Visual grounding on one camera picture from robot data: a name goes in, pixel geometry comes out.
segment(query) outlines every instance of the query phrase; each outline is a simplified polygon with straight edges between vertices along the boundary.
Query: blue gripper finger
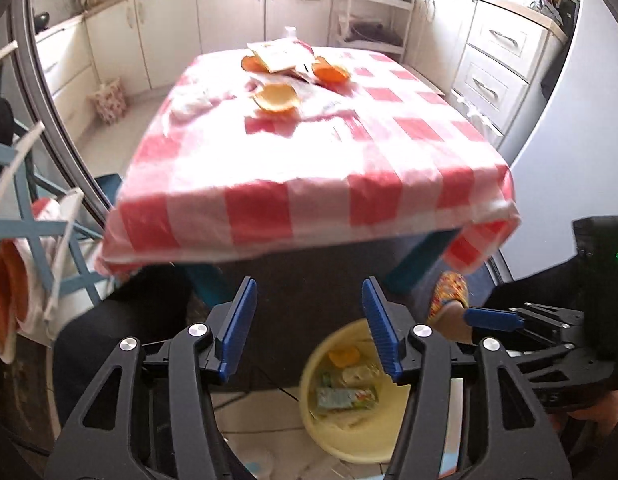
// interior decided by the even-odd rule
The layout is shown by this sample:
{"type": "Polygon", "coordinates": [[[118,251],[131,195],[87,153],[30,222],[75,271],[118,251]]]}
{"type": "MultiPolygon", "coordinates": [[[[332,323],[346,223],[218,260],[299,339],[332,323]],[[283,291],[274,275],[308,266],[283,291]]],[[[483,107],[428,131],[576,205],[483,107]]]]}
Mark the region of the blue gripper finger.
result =
{"type": "Polygon", "coordinates": [[[362,309],[369,323],[369,330],[374,338],[375,348],[383,365],[383,370],[392,380],[397,381],[403,373],[401,365],[400,339],[391,326],[385,310],[386,300],[375,279],[366,279],[362,283],[362,309]]]}
{"type": "Polygon", "coordinates": [[[254,280],[245,282],[238,290],[215,340],[215,357],[220,361],[218,375],[223,382],[228,381],[238,368],[256,310],[258,287],[254,280]]]}
{"type": "Polygon", "coordinates": [[[499,332],[514,332],[525,325],[518,314],[490,308],[468,308],[463,318],[471,327],[499,332]]]}

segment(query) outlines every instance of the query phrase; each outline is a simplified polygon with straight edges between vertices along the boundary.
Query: yellow bucket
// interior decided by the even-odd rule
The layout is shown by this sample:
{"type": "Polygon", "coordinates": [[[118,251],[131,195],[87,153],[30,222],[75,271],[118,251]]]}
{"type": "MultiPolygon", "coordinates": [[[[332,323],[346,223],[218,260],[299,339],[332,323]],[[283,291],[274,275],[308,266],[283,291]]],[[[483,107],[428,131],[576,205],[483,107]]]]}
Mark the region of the yellow bucket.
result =
{"type": "Polygon", "coordinates": [[[375,384],[378,405],[368,418],[352,428],[339,428],[316,419],[309,410],[313,376],[329,350],[355,345],[364,358],[376,362],[375,350],[366,319],[359,319],[331,334],[313,351],[300,379],[300,414],[307,433],[327,453],[356,464],[387,463],[395,447],[409,396],[409,386],[396,386],[383,374],[375,384]]]}

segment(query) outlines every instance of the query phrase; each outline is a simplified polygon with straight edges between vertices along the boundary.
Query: red checkered tablecloth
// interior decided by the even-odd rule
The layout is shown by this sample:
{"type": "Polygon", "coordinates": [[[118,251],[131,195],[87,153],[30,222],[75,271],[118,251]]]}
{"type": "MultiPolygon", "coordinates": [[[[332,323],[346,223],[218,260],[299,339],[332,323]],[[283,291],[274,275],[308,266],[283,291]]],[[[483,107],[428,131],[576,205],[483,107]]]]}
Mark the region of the red checkered tablecloth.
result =
{"type": "Polygon", "coordinates": [[[245,54],[198,57],[164,101],[109,213],[100,272],[453,228],[461,233],[445,259],[470,272],[518,226],[505,161],[384,54],[316,49],[352,71],[350,83],[331,89],[352,99],[354,114],[250,118],[248,95],[230,91],[195,119],[174,120],[177,95],[248,78],[245,54]]]}

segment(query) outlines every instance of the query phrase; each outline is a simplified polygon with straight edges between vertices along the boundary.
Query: floral slipper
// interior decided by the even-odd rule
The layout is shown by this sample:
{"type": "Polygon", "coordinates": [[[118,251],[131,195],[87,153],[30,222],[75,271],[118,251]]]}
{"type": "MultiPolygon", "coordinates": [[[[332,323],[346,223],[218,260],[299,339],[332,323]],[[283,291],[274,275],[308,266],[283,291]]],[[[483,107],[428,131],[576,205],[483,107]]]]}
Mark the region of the floral slipper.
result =
{"type": "Polygon", "coordinates": [[[440,275],[436,288],[433,290],[427,322],[432,322],[440,312],[440,309],[448,304],[449,301],[459,301],[462,303],[463,308],[467,308],[469,306],[468,297],[467,282],[463,275],[452,270],[446,270],[440,275]]]}

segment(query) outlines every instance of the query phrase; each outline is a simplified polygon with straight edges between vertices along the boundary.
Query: screw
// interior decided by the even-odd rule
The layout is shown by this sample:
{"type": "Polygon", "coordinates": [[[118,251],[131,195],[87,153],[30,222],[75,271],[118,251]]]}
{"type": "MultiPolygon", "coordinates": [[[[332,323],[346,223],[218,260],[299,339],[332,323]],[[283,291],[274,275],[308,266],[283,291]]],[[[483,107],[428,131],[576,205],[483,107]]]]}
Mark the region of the screw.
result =
{"type": "Polygon", "coordinates": [[[138,341],[135,337],[128,337],[126,339],[122,339],[120,342],[120,348],[125,352],[129,352],[138,346],[138,341]]]}
{"type": "Polygon", "coordinates": [[[413,327],[413,333],[420,337],[429,337],[431,335],[431,328],[427,325],[416,325],[413,327]]]}
{"type": "Polygon", "coordinates": [[[496,339],[494,339],[493,337],[488,337],[487,339],[483,341],[483,346],[487,350],[496,352],[496,350],[500,348],[500,343],[498,343],[498,341],[496,341],[496,339]]]}
{"type": "Polygon", "coordinates": [[[189,327],[189,335],[195,336],[195,337],[199,337],[201,335],[204,335],[207,333],[207,330],[209,330],[207,328],[207,326],[203,323],[195,323],[193,325],[191,325],[189,327]]]}

